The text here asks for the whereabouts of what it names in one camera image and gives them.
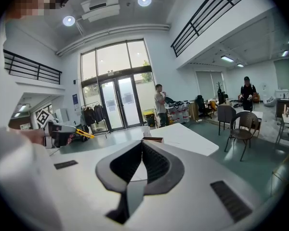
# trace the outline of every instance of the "cardboard box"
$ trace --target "cardboard box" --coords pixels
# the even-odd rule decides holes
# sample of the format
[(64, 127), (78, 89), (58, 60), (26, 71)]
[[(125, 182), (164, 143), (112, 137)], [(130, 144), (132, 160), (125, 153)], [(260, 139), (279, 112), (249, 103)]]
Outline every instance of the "cardboard box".
[(188, 105), (188, 111), (189, 111), (190, 118), (192, 120), (197, 121), (199, 119), (198, 105), (196, 104), (196, 102), (192, 102)]

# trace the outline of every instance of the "teal floor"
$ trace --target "teal floor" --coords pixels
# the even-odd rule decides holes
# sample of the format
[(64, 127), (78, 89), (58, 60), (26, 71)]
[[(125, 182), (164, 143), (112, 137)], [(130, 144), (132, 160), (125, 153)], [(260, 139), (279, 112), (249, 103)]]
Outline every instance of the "teal floor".
[[(275, 146), (274, 141), (269, 142), (258, 138), (251, 140), (251, 148), (247, 147), (243, 162), (240, 157), (244, 149), (244, 143), (240, 140), (229, 140), (227, 152), (224, 152), (229, 130), (221, 130), (218, 136), (218, 126), (203, 121), (202, 123), (186, 124), (192, 131), (205, 137), (219, 146), (219, 150), (210, 157), (235, 172), (241, 178), (249, 182), (265, 201), (271, 193), (281, 191), (284, 184), (277, 178), (272, 179), (272, 171), (289, 154), (289, 147)], [(132, 128), (124, 131), (113, 132), (107, 135), (95, 136), (86, 142), (74, 141), (70, 145), (62, 147), (58, 152), (61, 154), (95, 150), (123, 143), (130, 140), (140, 140), (143, 136), (142, 127)], [(283, 177), (289, 176), (289, 165), (280, 167), (279, 173)]]

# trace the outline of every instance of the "clothing rack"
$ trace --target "clothing rack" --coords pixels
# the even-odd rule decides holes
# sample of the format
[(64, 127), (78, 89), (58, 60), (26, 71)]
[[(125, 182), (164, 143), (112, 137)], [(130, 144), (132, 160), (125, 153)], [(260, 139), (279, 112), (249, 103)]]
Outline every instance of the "clothing rack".
[[(89, 103), (89, 104), (86, 104), (86, 105), (83, 105), (81, 107), (81, 109), (84, 109), (84, 108), (87, 108), (87, 107), (91, 107), (92, 109), (94, 109), (95, 106), (101, 106), (99, 102), (92, 102), (92, 103)], [(99, 132), (92, 132), (93, 135), (100, 135), (100, 134), (105, 134), (106, 138), (107, 138), (107, 134), (108, 133), (111, 133), (111, 131), (109, 131), (108, 129), (108, 126), (106, 125), (106, 122), (105, 122), (105, 116), (104, 116), (104, 113), (103, 113), (103, 109), (101, 108), (101, 113), (102, 113), (102, 116), (103, 116), (103, 122), (104, 122), (104, 126), (106, 128), (106, 131), (99, 131)]]

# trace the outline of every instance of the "grey chair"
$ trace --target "grey chair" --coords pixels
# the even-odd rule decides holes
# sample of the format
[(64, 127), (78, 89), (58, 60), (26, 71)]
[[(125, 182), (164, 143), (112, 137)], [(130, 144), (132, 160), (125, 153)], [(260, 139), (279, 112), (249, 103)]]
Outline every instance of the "grey chair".
[(223, 129), (225, 130), (225, 123), (231, 123), (231, 119), (235, 115), (236, 110), (229, 105), (219, 105), (217, 107), (217, 119), (219, 121), (218, 135), (220, 135), (221, 132), (221, 122), (223, 122)]
[[(233, 124), (235, 123), (236, 119), (238, 119), (238, 118), (240, 118), (239, 128), (234, 128)], [(243, 151), (242, 156), (240, 158), (240, 162), (242, 162), (242, 158), (243, 158), (244, 152), (246, 150), (247, 142), (248, 142), (248, 140), (249, 141), (251, 140), (251, 138), (254, 135), (254, 133), (256, 132), (258, 126), (259, 126), (259, 121), (258, 121), (257, 116), (254, 113), (246, 112), (246, 111), (237, 113), (231, 120), (230, 135), (228, 137), (227, 144), (226, 144), (224, 151), (226, 152), (226, 150), (227, 150), (227, 145), (228, 145), (229, 139), (235, 138), (234, 141), (236, 139), (242, 140), (245, 143), (244, 151)]]

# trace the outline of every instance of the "tree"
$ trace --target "tree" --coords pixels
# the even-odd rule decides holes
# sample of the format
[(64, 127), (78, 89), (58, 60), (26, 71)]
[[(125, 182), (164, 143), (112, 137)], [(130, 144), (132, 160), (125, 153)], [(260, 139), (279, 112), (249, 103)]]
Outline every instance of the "tree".
[[(150, 66), (149, 62), (147, 60), (144, 61), (143, 66)], [(151, 82), (151, 73), (143, 73), (141, 74), (141, 77), (143, 78), (143, 83)]]

